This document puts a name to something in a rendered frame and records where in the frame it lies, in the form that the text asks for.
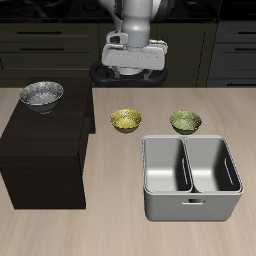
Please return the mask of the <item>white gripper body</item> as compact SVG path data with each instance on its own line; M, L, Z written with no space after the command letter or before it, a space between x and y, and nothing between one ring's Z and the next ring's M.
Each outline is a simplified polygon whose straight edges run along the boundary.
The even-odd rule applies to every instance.
M162 40L150 40L142 48L128 48L126 44L106 43L102 52L102 64L111 67L162 70L168 46Z

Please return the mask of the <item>yellow fluted bowl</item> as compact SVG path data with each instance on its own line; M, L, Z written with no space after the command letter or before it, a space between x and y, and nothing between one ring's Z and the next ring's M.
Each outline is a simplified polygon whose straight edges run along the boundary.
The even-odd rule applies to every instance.
M121 109L110 116L110 123L121 133L134 132L141 122L141 114L131 109Z

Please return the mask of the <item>green fluted bowl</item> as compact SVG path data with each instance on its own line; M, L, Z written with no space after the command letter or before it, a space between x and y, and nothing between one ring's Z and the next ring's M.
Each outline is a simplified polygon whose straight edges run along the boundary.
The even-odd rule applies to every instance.
M181 135L195 133L202 124L202 119L194 112L181 110L170 116L173 129Z

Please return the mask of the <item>black bowl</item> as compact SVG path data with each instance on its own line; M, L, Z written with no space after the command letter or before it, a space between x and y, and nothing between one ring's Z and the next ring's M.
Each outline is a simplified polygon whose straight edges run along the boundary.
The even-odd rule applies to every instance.
M30 110L48 114L59 105L63 94L64 89L59 83L40 81L23 88L19 98Z

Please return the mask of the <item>dark kitchen cupboards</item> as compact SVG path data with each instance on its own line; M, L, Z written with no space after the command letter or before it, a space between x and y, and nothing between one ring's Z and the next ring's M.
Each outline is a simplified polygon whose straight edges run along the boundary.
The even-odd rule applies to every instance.
M162 40L167 78L160 87L203 87L217 31L254 35L256 0L176 0L168 18L150 23ZM98 0L0 0L0 87L88 77L101 61L114 20Z

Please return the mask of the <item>dark wooden cabinet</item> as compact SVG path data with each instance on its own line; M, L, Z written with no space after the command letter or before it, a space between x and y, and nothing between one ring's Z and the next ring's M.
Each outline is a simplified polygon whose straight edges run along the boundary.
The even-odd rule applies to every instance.
M84 209L83 168L96 132L89 78L57 78L60 104L38 114L19 102L0 137L0 175L16 209Z

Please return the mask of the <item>white two-bin basket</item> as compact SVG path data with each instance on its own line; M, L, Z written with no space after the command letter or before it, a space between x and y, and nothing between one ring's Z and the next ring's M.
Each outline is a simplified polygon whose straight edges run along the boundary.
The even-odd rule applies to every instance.
M142 138L145 215L150 221L226 221L243 184L217 135Z

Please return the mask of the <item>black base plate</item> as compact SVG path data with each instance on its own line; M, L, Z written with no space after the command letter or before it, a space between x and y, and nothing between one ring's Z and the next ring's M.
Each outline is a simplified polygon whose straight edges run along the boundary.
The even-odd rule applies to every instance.
M97 61L91 66L89 75L99 88L159 88L167 78L166 68L150 71L147 81L143 80L144 72L145 70L135 75L120 75L120 78L115 78L111 68Z

